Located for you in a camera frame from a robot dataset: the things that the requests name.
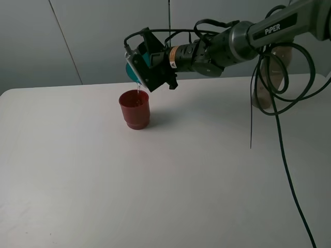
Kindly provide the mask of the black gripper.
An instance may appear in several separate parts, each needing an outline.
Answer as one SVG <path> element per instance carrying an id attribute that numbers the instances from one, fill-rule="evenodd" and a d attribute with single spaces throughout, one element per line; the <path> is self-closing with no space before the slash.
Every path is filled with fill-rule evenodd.
<path id="1" fill-rule="evenodd" d="M 178 86 L 176 72 L 207 73 L 204 53 L 199 51 L 199 42 L 165 48 L 161 41 L 146 27 L 142 29 L 141 54 L 149 56 L 150 67 L 162 73 L 162 80 L 170 90 Z"/>

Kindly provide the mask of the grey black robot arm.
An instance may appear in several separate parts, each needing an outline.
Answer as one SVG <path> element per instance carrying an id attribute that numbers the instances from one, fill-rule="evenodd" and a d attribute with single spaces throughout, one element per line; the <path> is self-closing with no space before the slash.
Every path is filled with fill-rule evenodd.
<path id="1" fill-rule="evenodd" d="M 192 29 L 198 39 L 189 44 L 166 47 L 145 28 L 142 31 L 144 51 L 137 50 L 128 57 L 138 81 L 154 91 L 163 83 L 170 89 L 178 86 L 178 72 L 197 72 L 219 77 L 226 67 L 250 61 L 262 48 L 289 43 L 295 36 L 311 33 L 318 40 L 330 38 L 330 1 L 298 1 L 282 7 L 259 23 L 232 21 L 222 23 L 203 19 L 196 24 L 225 28 L 221 33 Z"/>

